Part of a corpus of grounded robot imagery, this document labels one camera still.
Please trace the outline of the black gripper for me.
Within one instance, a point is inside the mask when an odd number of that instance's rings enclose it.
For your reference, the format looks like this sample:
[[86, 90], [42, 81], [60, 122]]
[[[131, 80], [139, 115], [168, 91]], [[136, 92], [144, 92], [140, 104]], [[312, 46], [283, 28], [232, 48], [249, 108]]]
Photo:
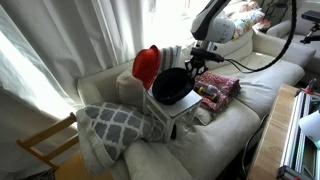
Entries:
[[218, 63], [224, 61], [222, 56], [200, 48], [192, 48], [190, 55], [192, 58], [185, 61], [185, 68], [189, 75], [201, 75], [207, 71], [206, 61]]

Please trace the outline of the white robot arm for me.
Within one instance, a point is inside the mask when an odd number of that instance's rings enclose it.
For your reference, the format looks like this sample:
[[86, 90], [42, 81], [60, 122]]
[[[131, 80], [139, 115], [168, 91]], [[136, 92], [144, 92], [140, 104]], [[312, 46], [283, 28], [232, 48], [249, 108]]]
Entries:
[[192, 58], [185, 61], [188, 75], [195, 77], [207, 70], [206, 61], [223, 62], [221, 55], [213, 53], [215, 43], [229, 42], [235, 32], [235, 24], [220, 13], [231, 0], [210, 0], [205, 8], [195, 17], [191, 34], [197, 41], [192, 48]]

